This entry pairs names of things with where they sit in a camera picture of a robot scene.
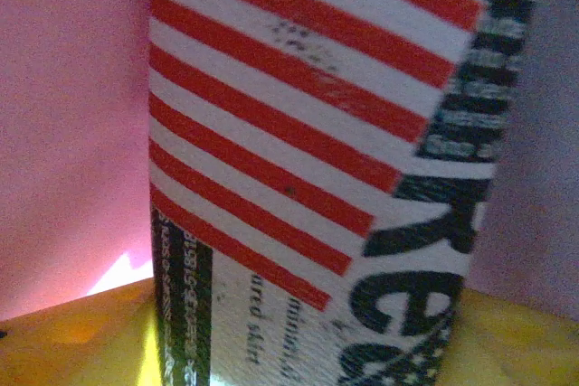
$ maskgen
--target yellow surface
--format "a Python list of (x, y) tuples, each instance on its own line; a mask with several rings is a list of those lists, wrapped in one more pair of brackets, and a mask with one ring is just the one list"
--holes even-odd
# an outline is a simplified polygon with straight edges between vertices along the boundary
[[(0, 323), (0, 385), (159, 386), (152, 294), (148, 279)], [(465, 290), (437, 385), (579, 386), (579, 324)]]

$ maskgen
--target large black lettering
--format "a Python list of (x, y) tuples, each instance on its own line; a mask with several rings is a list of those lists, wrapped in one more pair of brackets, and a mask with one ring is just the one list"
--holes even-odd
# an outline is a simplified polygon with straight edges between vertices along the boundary
[(407, 293), (410, 297), (402, 335), (426, 334), (445, 315), (426, 315), (428, 296), (440, 293), (448, 296), (452, 307), (458, 300), (462, 286), (462, 276), (435, 271), (410, 271), (402, 273), (381, 273), (368, 276), (356, 284), (350, 294), (352, 313), (365, 327), (383, 334), (392, 321), (392, 316), (380, 311), (376, 306), (381, 297), (394, 293)]
[(470, 253), (476, 236), (471, 226), (476, 203), (470, 200), (454, 200), (451, 210), (439, 219), (415, 223), (402, 228), (374, 231), (365, 245), (365, 257), (394, 255), (409, 250), (421, 249), (439, 240), (446, 239), (453, 249)]

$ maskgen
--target star pattern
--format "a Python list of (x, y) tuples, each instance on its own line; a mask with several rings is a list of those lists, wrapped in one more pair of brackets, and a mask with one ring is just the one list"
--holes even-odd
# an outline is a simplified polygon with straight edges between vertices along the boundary
[(374, 374), (368, 382), (354, 382), (355, 386), (434, 386), (441, 367), (444, 348), (451, 333), (453, 309), (432, 330), (432, 334), (422, 343), (404, 354), (386, 370)]

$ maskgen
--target pink wall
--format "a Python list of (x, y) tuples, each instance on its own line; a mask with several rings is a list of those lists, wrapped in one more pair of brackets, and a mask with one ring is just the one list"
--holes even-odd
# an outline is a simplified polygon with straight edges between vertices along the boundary
[(147, 0), (0, 0), (0, 318), (149, 254)]
[[(470, 275), (575, 317), (578, 3), (537, 14)], [(0, 11), (2, 319), (81, 297), (124, 253), (132, 268), (150, 253), (147, 0), (0, 0)]]

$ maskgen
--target red and white stripes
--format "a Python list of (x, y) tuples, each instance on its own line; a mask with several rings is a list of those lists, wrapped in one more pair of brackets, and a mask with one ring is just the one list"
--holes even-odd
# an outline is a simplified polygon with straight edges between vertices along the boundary
[[(435, 110), (474, 0), (152, 0), (153, 203), (323, 310)], [(280, 22), (337, 60), (276, 41)]]

